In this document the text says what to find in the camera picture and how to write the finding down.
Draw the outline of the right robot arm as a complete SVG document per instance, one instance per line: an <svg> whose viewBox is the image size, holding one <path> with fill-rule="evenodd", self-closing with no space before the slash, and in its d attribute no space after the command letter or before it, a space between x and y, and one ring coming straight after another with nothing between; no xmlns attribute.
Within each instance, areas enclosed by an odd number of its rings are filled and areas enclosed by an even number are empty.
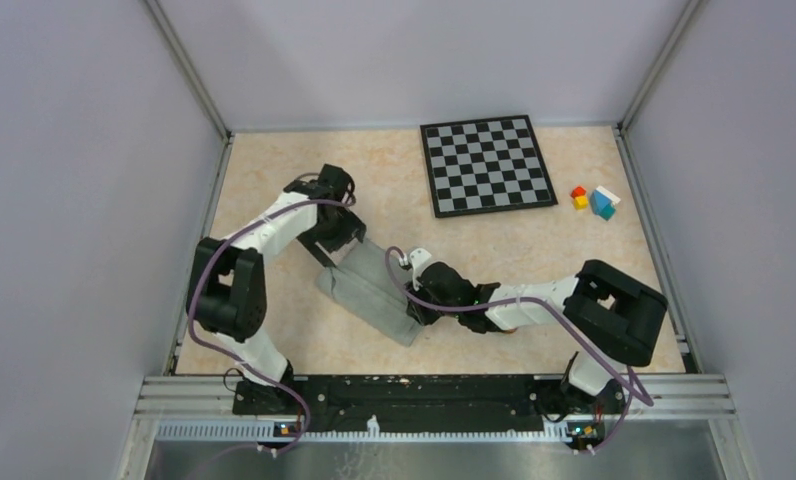
<svg viewBox="0 0 796 480"><path fill-rule="evenodd" d="M410 274L408 314L423 325L451 316L478 334L562 326L581 348L560 385L568 409L588 411L611 380L653 405L633 369L651 363L668 300L621 270L592 259L560 280L504 285L474 284L441 261L405 256L399 266Z"/></svg>

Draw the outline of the grey cloth napkin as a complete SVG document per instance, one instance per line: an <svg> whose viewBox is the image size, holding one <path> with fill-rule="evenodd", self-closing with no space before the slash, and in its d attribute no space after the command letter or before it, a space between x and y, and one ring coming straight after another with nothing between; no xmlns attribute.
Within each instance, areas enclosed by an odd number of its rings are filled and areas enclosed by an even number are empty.
<svg viewBox="0 0 796 480"><path fill-rule="evenodd" d="M409 347L422 325L407 314L403 294L410 273L369 239L354 246L334 267L324 268L315 280L318 290L355 317L397 344Z"/></svg>

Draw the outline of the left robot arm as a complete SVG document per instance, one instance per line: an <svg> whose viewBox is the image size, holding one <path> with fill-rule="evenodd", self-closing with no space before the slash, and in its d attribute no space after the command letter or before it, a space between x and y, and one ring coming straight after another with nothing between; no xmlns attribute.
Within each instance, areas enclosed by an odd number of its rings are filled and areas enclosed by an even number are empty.
<svg viewBox="0 0 796 480"><path fill-rule="evenodd" d="M241 230L197 244L185 305L188 333L194 337L201 327L219 340L216 351L239 363L243 378L235 392L245 402L277 414L295 401L293 367L263 327L266 266L294 242L321 266L335 266L365 237L365 224L350 210L354 202L351 175L325 164L290 182Z"/></svg>

